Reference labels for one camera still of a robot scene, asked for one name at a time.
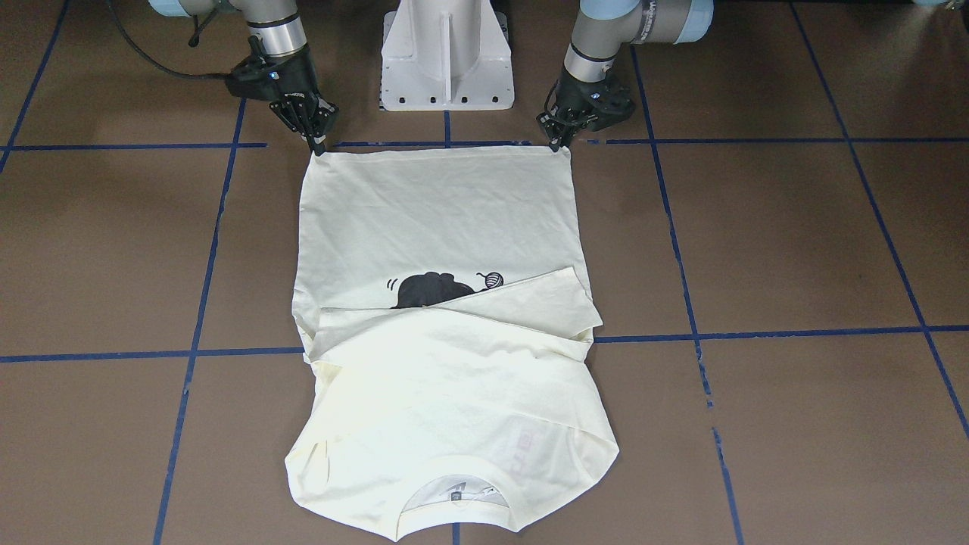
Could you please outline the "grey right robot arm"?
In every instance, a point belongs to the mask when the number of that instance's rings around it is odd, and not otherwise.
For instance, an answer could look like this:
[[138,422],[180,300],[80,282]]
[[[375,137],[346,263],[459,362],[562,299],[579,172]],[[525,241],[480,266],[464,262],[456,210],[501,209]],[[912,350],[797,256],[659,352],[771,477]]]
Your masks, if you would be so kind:
[[203,17],[193,39],[218,14],[238,13],[246,23],[249,53],[220,79],[233,97],[269,104],[291,133],[304,139],[316,156],[326,151],[339,108],[319,90],[310,45],[294,1],[152,1],[166,17]]

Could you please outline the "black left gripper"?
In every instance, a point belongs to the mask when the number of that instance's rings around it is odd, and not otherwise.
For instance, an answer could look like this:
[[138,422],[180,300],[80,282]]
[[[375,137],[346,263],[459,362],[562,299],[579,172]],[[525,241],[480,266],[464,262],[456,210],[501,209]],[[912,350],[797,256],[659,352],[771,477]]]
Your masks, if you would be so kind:
[[631,90],[609,73],[599,82],[584,82],[567,70],[560,73],[547,112],[537,115],[548,148],[567,148],[579,129],[605,129],[632,117]]

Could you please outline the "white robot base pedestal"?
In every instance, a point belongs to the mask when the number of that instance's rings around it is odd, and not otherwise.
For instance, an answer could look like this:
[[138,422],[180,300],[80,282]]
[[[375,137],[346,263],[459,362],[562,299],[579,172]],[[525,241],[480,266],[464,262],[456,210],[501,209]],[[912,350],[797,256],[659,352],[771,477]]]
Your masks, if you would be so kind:
[[380,105],[501,111],[515,103],[506,17],[491,1],[401,1],[383,17]]

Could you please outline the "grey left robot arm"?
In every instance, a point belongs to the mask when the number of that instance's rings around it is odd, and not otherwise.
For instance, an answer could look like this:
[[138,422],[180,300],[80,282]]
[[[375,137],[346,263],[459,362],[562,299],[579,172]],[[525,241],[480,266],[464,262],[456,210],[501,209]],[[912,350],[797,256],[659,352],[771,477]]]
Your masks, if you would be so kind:
[[581,1],[562,69],[537,116],[551,151],[582,131],[632,117],[632,93],[613,73],[623,45],[699,41],[714,11],[713,1]]

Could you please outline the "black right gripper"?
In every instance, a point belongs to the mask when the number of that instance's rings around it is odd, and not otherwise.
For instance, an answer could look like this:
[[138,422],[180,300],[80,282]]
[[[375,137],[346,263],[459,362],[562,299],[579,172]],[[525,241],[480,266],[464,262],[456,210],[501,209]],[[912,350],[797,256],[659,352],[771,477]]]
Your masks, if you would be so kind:
[[310,46],[272,56],[262,39],[251,36],[248,44],[250,54],[229,73],[229,93],[269,102],[270,110],[293,133],[301,135],[315,156],[324,154],[326,136],[332,131],[340,108],[319,96]]

